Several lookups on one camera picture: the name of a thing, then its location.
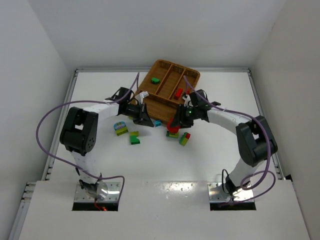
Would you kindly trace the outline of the red top lego stack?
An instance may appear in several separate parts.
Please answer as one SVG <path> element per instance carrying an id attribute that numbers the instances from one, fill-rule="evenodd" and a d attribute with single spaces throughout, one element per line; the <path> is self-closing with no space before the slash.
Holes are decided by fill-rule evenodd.
<path id="1" fill-rule="evenodd" d="M 171 134 L 176 134 L 179 132 L 180 127 L 179 126 L 172 126 L 172 122 L 173 122 L 173 118 L 171 118 L 169 120 L 169 122 L 166 125 L 167 130 L 171 133 Z"/>

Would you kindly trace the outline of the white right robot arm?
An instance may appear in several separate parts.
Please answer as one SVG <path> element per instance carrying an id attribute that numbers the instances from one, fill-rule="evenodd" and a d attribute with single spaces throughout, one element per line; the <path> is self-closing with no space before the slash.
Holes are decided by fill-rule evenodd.
<path id="1" fill-rule="evenodd" d="M 170 133 L 191 128 L 195 120 L 203 120 L 230 131 L 236 135 L 240 159 L 233 171 L 225 178 L 222 189 L 232 195 L 265 162 L 262 178 L 265 178 L 271 163 L 271 156 L 278 151 L 278 145 L 264 116 L 252 117 L 248 114 L 223 110 L 218 102 L 209 102 L 202 89 L 182 96 L 184 103 L 179 104 L 174 118 L 167 124 Z"/>

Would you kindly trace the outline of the cyan lime lego stack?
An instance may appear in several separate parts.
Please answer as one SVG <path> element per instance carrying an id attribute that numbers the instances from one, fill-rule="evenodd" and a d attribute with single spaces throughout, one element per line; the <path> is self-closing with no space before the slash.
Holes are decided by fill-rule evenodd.
<path id="1" fill-rule="evenodd" d="M 113 128 L 114 128 L 115 134 L 117 136 L 120 136 L 120 135 L 123 135 L 123 134 L 129 132 L 128 127 L 127 127 L 127 125 L 126 125 L 126 123 L 124 121 L 116 122 L 113 125 Z"/>

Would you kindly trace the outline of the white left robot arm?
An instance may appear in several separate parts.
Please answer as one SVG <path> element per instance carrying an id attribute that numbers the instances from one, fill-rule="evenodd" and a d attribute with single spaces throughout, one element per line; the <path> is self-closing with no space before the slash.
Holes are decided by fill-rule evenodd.
<path id="1" fill-rule="evenodd" d="M 79 172 L 80 186 L 87 192 L 96 193 L 102 178 L 90 153 L 96 144 L 99 125 L 110 117 L 125 115 L 133 118 L 136 125 L 153 127 L 147 104 L 143 102 L 148 96 L 147 91 L 134 96 L 132 90 L 120 87 L 104 101 L 89 107 L 71 107 L 68 110 L 59 141 L 73 156 Z"/>

